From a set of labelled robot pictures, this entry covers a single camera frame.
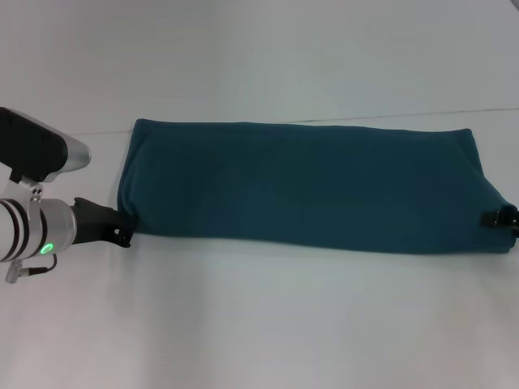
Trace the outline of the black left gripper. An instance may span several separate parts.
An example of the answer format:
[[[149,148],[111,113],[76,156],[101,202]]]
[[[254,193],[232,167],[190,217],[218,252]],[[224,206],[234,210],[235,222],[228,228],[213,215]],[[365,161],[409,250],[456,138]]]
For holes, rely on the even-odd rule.
[[[120,247],[131,246],[139,222],[137,216],[123,215],[113,208],[83,198],[75,198],[71,210],[76,223],[73,245],[108,242]]]

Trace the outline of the teal blue shirt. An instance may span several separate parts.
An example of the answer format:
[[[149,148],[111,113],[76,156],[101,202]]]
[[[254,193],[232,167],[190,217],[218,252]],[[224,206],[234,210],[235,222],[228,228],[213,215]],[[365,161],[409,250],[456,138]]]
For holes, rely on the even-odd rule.
[[[512,204],[468,129],[140,119],[117,201],[164,237],[391,254],[506,253],[519,239],[481,226]]]

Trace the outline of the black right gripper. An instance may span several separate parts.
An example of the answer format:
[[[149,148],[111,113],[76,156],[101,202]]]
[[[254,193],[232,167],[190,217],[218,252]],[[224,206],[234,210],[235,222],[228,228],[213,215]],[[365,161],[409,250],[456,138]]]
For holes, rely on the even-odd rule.
[[[481,226],[485,228],[506,227],[514,236],[519,236],[519,210],[513,205],[507,205],[501,209],[484,212],[481,215]]]

